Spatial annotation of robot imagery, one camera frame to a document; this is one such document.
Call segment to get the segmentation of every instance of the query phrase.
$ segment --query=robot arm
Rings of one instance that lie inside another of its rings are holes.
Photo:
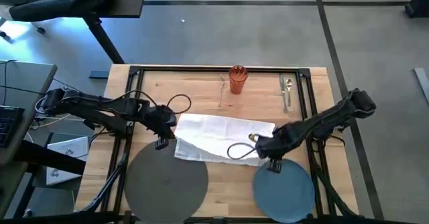
[[[69,113],[81,117],[118,136],[131,134],[130,127],[139,122],[158,134],[157,150],[166,147],[168,140],[175,138],[170,129],[177,124],[174,112],[165,105],[150,107],[149,101],[128,95],[108,99],[70,89],[54,89],[46,93],[42,109],[49,115]]]
[[[334,107],[307,120],[287,123],[273,132],[273,137],[259,136],[255,149],[260,158],[269,158],[269,170],[280,172],[285,153],[299,147],[307,137],[326,139],[334,128],[349,126],[353,118],[366,118],[374,113],[376,106],[365,91],[355,89]]]

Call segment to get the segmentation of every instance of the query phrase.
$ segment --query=blue plate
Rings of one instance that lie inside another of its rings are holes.
[[[314,186],[310,175],[299,164],[283,160],[279,174],[267,169],[268,162],[253,178],[253,197],[269,218],[280,223],[295,223],[312,212]]]

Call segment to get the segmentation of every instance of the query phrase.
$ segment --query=wooden tabletop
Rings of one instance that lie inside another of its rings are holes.
[[[125,92],[129,67],[130,65],[112,66],[105,91],[106,97],[115,98]],[[332,107],[334,101],[326,69],[310,68],[310,72],[318,111]],[[219,99],[223,82],[218,72],[145,71],[142,89],[158,104],[166,104],[172,96],[178,93],[187,94],[192,99],[192,107],[188,113],[267,121],[276,125],[302,120],[296,80],[293,75],[284,75],[286,78],[291,78],[294,83],[291,90],[292,107],[287,113],[283,111],[279,74],[250,74],[240,95],[233,95],[229,92],[228,76],[226,73],[222,75],[226,83],[221,106],[219,106]],[[187,105],[186,99],[177,99],[170,106],[174,111],[181,111]],[[146,130],[141,124],[136,124],[129,163],[144,146],[154,140],[156,140],[156,135]],[[104,185],[112,148],[113,138],[107,135],[101,135],[93,142],[75,209],[88,205]],[[325,152],[332,185],[350,209],[358,213],[343,144],[339,140],[329,139]],[[284,157],[299,163],[309,172],[305,144],[287,153]],[[203,204],[195,212],[195,217],[266,217],[253,200],[251,185],[256,167],[211,162],[206,164],[209,179],[208,191]],[[116,185],[112,188],[109,210],[113,209],[116,188]],[[326,195],[324,190],[321,190],[320,193],[324,212],[327,213]],[[123,195],[121,212],[124,213],[127,210],[129,210],[129,206]]]

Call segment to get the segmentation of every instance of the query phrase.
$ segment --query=floor tile line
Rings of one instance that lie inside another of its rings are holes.
[[[377,6],[404,6],[405,1],[329,1],[322,2],[324,6],[353,6],[353,7],[377,7]],[[148,0],[144,5],[250,5],[250,6],[317,6],[317,1],[248,1],[248,0]]]
[[[317,2],[317,8],[319,11],[320,20],[322,22],[323,32],[326,38],[326,43],[328,44],[332,65],[334,66],[336,79],[339,84],[341,96],[345,97],[348,95],[347,85],[345,82],[343,70],[341,69],[339,57],[336,52],[334,40],[330,32],[328,19],[326,16],[326,12],[324,10],[324,3],[322,2],[322,0],[316,0],[316,2]],[[365,152],[365,148],[363,146],[362,137],[361,137],[356,119],[353,119],[350,122],[350,129],[353,136],[353,141],[355,143],[359,164],[362,169],[363,179],[365,181],[365,186],[367,188],[369,202],[371,204],[373,215],[378,220],[384,220],[383,209],[381,208],[381,203],[377,194],[377,189],[375,187],[373,175],[369,167],[368,157]]]
[[[144,5],[254,5],[254,6],[316,6],[315,1],[194,1],[194,0],[173,0],[173,1],[145,1]]]

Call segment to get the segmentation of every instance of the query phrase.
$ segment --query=knife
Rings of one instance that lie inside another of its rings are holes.
[[[285,84],[282,74],[279,74],[279,80],[280,80],[280,89],[282,90],[282,97],[283,97],[283,111],[287,112],[288,107],[286,106],[286,97],[285,97]]]

